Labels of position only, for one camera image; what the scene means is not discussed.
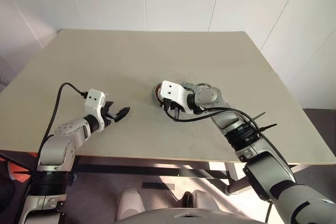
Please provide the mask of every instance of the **table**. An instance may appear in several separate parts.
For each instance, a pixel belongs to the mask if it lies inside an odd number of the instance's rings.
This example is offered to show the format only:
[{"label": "table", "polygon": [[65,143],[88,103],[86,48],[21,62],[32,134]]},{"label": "table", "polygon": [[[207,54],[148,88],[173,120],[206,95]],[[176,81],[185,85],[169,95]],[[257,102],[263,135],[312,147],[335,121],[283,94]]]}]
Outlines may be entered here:
[{"label": "table", "polygon": [[[152,100],[161,81],[207,82],[259,125],[290,164],[334,164],[335,156],[244,32],[62,30],[0,93],[0,150],[36,152],[57,90],[71,82],[130,106],[119,123],[94,134],[79,155],[239,162],[211,120],[175,123]],[[84,116],[84,100],[64,88],[54,122]]]}]

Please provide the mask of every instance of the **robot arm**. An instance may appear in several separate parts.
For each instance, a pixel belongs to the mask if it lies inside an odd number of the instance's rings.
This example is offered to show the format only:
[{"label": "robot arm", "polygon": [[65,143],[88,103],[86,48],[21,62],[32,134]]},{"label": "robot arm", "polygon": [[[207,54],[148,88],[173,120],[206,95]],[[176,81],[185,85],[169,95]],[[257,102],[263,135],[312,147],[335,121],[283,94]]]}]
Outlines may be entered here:
[{"label": "robot arm", "polygon": [[[285,223],[326,224],[335,220],[335,204],[312,188],[298,185],[285,159],[261,133],[275,125],[259,128],[246,113],[230,108],[217,88],[205,83],[163,81],[156,97],[167,115],[178,122],[193,120],[180,120],[180,111],[215,111],[202,118],[212,118],[239,160],[246,162],[244,173],[253,189],[262,200],[274,203]],[[169,110],[175,110],[175,117]]]},{"label": "robot arm", "polygon": [[110,114],[109,107],[113,102],[105,102],[105,97],[103,92],[90,89],[85,101],[87,115],[60,125],[43,144],[19,224],[40,223],[41,220],[43,223],[63,223],[65,214],[60,210],[67,198],[68,176],[77,150],[93,132],[109,126],[111,119],[118,122],[130,110],[126,107],[117,114]]}]

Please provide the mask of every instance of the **white wall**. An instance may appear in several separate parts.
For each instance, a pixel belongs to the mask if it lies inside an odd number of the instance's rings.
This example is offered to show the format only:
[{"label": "white wall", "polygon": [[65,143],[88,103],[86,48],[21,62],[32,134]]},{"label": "white wall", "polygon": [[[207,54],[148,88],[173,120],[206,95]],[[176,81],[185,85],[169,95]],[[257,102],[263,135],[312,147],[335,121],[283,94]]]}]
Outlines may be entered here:
[{"label": "white wall", "polygon": [[336,109],[336,0],[0,0],[0,77],[62,28],[245,31],[303,108]]}]

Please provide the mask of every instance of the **wooden tabletop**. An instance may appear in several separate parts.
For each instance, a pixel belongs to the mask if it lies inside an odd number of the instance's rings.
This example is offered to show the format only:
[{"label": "wooden tabletop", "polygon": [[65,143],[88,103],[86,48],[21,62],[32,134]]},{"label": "wooden tabletop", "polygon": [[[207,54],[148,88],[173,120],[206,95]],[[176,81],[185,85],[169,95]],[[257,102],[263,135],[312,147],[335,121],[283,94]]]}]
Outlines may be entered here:
[{"label": "wooden tabletop", "polygon": [[[130,106],[119,123],[95,133],[81,155],[238,162],[210,119],[176,123],[152,100],[163,80],[206,82],[251,116],[292,164],[336,162],[299,104],[244,32],[61,31],[0,93],[0,150],[36,152],[63,82],[94,88]],[[54,122],[84,116],[84,99],[64,88]]]}]

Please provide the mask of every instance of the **floor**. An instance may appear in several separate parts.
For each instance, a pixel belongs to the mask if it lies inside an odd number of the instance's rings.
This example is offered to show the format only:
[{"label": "floor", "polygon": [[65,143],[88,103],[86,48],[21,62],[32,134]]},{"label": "floor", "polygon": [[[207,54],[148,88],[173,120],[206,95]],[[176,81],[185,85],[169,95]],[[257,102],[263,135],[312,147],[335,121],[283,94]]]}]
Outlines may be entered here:
[{"label": "floor", "polygon": [[[323,139],[335,153],[336,151],[336,111],[331,110],[305,110]],[[95,162],[113,162],[119,164],[122,159],[113,160],[91,158]],[[146,166],[155,165],[159,167],[184,167],[184,168],[210,168],[224,169],[222,163],[199,163],[199,162],[174,162],[167,164],[167,161],[155,161],[150,164],[148,160],[129,160],[130,165]],[[0,173],[5,173],[4,162],[1,162]],[[237,164],[238,176],[242,177],[243,164]],[[306,168],[296,173],[299,183],[309,185],[323,193],[331,200],[336,201],[336,170],[335,165],[320,165]],[[143,182],[165,183],[170,190],[145,189]],[[10,218],[15,210],[17,197],[20,196],[22,184],[15,182],[17,187],[16,198],[11,205],[0,213],[1,223],[10,223]],[[135,187],[142,196],[146,210],[180,207],[185,191],[203,190],[210,193],[223,211],[248,216],[252,219],[264,221],[268,203],[261,201],[253,190],[248,190],[238,195],[226,196],[206,179],[182,178],[182,177],[157,177],[122,174],[89,174],[79,173],[78,179],[73,186],[68,187],[68,199],[64,211],[71,219],[71,223],[112,223],[117,199],[123,189]],[[273,207],[269,223],[283,223],[276,209]]]}]

